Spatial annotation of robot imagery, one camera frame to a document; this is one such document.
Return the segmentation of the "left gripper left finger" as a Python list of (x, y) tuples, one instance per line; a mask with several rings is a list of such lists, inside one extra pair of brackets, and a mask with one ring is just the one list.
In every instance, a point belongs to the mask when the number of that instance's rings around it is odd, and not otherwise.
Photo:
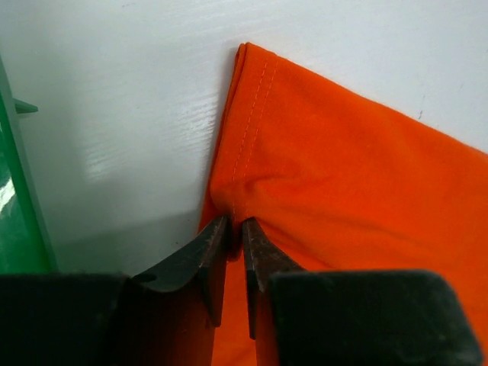
[(231, 219), (211, 220), (187, 245), (132, 280), (151, 291), (175, 293), (196, 281), (213, 326), (221, 325)]

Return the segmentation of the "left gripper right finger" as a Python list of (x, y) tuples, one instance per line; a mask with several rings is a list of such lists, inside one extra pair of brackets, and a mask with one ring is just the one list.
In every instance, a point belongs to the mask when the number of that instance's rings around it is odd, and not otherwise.
[(304, 271), (265, 234), (254, 217), (242, 222), (242, 248), (246, 270), (249, 335), (256, 339), (258, 298), (265, 292), (268, 280), (275, 273)]

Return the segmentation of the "orange t shirt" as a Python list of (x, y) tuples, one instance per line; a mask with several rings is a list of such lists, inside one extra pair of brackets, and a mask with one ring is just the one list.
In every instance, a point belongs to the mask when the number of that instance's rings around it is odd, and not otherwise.
[(487, 344), (487, 156), (256, 46), (239, 46), (201, 225), (254, 217), (315, 271), (425, 268)]

